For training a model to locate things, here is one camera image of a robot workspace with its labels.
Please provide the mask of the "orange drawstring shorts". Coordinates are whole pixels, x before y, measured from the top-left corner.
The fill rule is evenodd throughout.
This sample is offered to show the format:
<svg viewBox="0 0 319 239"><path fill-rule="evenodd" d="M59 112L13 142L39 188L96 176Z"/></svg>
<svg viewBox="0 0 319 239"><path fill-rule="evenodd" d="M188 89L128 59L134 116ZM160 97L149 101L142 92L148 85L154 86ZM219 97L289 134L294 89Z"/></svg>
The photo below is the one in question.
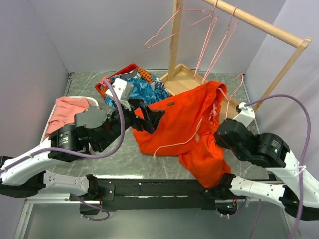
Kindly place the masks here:
<svg viewBox="0 0 319 239"><path fill-rule="evenodd" d="M227 92L225 84L210 81L151 104L152 110L165 110L165 114L153 134L133 131L140 153L177 156L203 187L216 186L223 174L231 172L214 137L224 100L219 87Z"/></svg>

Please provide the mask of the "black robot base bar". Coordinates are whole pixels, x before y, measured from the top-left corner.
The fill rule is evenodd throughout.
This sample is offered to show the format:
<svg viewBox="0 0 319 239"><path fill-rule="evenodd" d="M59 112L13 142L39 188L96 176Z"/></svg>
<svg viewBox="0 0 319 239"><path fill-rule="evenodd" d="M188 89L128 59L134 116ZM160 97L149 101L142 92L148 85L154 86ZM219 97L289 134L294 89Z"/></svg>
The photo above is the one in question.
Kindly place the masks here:
<svg viewBox="0 0 319 239"><path fill-rule="evenodd" d="M83 196L86 204L79 205L80 213L96 215L93 204L109 212L117 210L189 209L215 210L216 200L234 202L235 196L220 187L206 189L193 179L98 179L100 193Z"/></svg>

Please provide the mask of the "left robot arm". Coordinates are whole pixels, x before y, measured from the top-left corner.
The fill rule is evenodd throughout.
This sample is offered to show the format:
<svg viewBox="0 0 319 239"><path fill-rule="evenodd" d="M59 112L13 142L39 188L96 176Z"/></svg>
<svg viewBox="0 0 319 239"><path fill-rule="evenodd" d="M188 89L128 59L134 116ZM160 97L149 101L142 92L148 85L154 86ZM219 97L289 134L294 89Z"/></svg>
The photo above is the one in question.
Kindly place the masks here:
<svg viewBox="0 0 319 239"><path fill-rule="evenodd" d="M101 107L88 107L76 113L75 122L56 130L49 138L29 152L16 157L0 158L0 193L13 198L35 196L39 192L60 192L82 196L94 200L100 195L98 179L88 174L72 177L50 172L48 167L91 158L102 158L91 152L102 153L116 139L116 148L106 156L111 156L124 140L128 128L153 134L165 111L152 110L138 100L142 115L134 112L134 106L119 105L108 110Z"/></svg>

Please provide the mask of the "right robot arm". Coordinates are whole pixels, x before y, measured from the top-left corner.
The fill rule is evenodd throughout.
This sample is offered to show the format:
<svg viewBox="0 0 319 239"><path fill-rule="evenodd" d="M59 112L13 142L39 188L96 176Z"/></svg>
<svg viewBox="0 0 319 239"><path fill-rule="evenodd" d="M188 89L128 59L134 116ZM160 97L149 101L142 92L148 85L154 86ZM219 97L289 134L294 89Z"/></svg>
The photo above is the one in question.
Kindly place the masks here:
<svg viewBox="0 0 319 239"><path fill-rule="evenodd" d="M302 202L301 220L319 219L319 182L301 168L279 136L254 135L244 124L229 119L218 127L214 137L218 146L231 150L240 161L265 168L281 179L282 184L261 183L225 173L219 183L208 190L210 197L218 200L254 197L283 208L292 217L297 217L298 205Z"/></svg>

